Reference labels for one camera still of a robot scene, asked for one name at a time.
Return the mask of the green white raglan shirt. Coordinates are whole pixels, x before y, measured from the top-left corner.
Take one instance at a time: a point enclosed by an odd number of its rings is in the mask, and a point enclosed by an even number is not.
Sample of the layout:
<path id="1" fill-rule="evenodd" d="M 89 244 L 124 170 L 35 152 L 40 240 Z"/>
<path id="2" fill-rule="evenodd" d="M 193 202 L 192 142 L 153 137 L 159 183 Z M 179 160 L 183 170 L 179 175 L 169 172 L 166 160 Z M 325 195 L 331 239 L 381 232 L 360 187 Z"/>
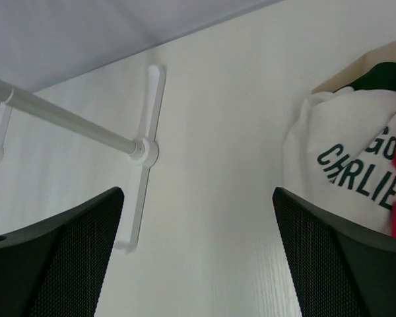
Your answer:
<path id="1" fill-rule="evenodd" d="M 307 97 L 282 147 L 284 187 L 359 225 L 391 234 L 396 201 L 396 63 Z"/>

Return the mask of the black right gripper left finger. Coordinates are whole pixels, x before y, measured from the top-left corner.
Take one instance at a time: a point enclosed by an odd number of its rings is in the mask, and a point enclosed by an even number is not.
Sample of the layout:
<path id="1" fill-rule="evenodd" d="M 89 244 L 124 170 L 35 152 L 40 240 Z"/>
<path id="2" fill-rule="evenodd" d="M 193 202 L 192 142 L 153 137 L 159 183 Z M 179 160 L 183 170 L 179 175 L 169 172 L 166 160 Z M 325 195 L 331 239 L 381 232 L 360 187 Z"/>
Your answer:
<path id="1" fill-rule="evenodd" d="M 113 187 L 0 234 L 0 316 L 93 316 L 123 209 Z"/>

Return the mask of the beige t shirt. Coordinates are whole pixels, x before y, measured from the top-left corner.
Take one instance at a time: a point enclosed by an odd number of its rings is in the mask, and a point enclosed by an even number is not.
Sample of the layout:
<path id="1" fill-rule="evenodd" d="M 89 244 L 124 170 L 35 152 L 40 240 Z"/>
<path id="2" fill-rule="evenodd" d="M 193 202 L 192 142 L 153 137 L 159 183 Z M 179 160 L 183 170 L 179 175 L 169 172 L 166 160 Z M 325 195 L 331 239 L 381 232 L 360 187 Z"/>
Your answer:
<path id="1" fill-rule="evenodd" d="M 396 41 L 366 52 L 342 71 L 315 87 L 312 94 L 340 90 L 365 75 L 377 64 L 387 62 L 396 63 Z"/>

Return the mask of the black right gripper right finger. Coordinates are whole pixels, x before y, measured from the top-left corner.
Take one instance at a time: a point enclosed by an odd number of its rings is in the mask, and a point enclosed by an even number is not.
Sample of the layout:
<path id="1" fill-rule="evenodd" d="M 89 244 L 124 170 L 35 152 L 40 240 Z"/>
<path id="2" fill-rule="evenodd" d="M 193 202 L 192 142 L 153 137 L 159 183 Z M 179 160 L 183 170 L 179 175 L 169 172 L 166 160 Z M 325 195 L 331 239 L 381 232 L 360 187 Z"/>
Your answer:
<path id="1" fill-rule="evenodd" d="M 303 316 L 396 316 L 396 238 L 284 188 L 272 200 Z"/>

